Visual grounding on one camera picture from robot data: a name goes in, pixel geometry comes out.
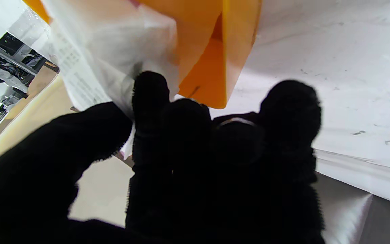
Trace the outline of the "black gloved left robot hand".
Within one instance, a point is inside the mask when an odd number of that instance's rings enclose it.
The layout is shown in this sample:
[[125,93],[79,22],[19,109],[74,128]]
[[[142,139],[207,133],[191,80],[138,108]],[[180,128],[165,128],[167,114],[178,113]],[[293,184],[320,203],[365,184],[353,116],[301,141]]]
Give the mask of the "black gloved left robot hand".
[[[301,81],[277,83],[260,111],[211,118],[136,77],[134,120],[113,102],[59,116],[0,156],[0,244],[323,244],[312,143],[322,108]],[[125,227],[69,218],[78,180],[135,126]]]

